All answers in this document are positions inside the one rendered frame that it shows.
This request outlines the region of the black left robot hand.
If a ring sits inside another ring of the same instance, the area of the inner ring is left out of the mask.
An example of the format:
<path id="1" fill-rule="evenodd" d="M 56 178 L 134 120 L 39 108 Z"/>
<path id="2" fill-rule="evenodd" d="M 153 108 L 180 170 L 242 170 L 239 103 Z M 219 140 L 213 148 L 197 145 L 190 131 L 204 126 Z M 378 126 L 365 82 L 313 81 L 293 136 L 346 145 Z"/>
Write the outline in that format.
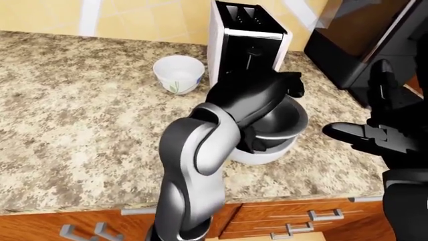
<path id="1" fill-rule="evenodd" d="M 285 82 L 286 94 L 292 98 L 301 98 L 305 94 L 304 84 L 301 80 L 301 72 L 280 72 Z"/>

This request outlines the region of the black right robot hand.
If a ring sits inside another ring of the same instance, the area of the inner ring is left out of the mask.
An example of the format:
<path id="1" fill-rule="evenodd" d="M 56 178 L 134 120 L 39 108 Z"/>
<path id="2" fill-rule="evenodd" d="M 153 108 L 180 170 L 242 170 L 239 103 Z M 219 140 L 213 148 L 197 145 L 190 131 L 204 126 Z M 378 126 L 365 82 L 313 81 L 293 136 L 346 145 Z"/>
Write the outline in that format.
<path id="1" fill-rule="evenodd" d="M 370 69 L 366 124 L 330 123 L 322 132 L 373 155 L 428 158 L 428 100 L 405 105 L 402 97 L 391 63 L 379 60 Z"/>

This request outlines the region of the grey medium bowl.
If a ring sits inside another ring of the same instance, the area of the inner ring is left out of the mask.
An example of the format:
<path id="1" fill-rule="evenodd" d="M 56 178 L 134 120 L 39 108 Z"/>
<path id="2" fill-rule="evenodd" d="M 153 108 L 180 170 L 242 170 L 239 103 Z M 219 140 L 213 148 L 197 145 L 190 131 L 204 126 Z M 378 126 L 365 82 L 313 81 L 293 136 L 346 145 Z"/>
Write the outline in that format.
<path id="1" fill-rule="evenodd" d="M 250 154 L 280 150 L 308 126 L 308 115 L 293 98 L 286 96 L 271 112 L 260 118 L 241 134 L 237 149 Z"/>

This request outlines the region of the white and black toaster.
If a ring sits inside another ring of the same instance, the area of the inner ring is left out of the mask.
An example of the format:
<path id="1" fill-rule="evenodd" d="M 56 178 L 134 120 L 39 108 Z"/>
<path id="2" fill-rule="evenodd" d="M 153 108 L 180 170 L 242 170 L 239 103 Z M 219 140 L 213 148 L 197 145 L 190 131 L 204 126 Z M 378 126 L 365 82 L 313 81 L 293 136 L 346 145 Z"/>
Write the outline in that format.
<path id="1" fill-rule="evenodd" d="M 211 0 L 207 64 L 209 85 L 236 70 L 280 69 L 293 33 L 265 7 Z"/>

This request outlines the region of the black microwave oven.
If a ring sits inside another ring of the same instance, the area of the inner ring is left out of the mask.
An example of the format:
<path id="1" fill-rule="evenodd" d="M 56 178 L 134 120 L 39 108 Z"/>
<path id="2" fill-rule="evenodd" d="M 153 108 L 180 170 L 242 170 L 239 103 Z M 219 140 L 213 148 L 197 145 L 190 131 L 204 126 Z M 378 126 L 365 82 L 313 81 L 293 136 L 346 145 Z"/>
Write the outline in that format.
<path id="1" fill-rule="evenodd" d="M 328 0 L 304 53 L 340 90 L 368 107 L 370 68 L 386 59 L 400 86 L 415 75 L 428 0 Z"/>

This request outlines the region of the large white bowl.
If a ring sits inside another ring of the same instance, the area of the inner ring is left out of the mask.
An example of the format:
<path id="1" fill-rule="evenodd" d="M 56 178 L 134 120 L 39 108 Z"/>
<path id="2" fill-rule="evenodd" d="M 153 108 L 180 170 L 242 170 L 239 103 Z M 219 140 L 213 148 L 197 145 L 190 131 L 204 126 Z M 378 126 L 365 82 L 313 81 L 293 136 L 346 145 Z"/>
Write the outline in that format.
<path id="1" fill-rule="evenodd" d="M 298 135 L 257 134 L 254 130 L 247 129 L 241 131 L 240 141 L 229 158 L 248 165 L 268 164 L 284 156 L 294 146 Z"/>

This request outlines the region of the small white floral bowl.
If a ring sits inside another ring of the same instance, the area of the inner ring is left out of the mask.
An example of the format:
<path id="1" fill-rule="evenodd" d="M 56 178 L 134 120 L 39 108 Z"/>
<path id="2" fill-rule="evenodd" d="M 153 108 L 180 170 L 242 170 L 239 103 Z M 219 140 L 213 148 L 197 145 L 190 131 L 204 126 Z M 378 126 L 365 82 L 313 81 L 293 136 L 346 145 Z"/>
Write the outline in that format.
<path id="1" fill-rule="evenodd" d="M 167 56 L 153 66 L 155 78 L 161 86 L 178 95 L 192 92 L 198 87 L 205 73 L 205 66 L 190 56 Z"/>

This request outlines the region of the wooden kitchen cabinet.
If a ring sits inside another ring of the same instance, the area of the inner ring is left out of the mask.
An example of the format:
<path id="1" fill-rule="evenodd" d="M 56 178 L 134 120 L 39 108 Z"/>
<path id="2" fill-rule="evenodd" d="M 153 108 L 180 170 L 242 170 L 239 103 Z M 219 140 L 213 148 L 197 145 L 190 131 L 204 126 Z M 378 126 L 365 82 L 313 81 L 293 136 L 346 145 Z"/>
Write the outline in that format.
<path id="1" fill-rule="evenodd" d="M 341 209 L 343 220 L 313 222 L 309 210 L 331 215 Z M 71 241 L 60 236 L 64 224 L 89 241 L 143 241 L 154 214 L 122 216 L 120 210 L 57 212 L 0 216 L 0 241 Z M 382 213 L 381 202 L 349 202 L 348 198 L 287 200 L 227 204 L 213 217 L 208 238 L 270 239 L 270 233 L 287 234 L 286 224 L 322 232 L 326 241 L 395 241 Z"/>

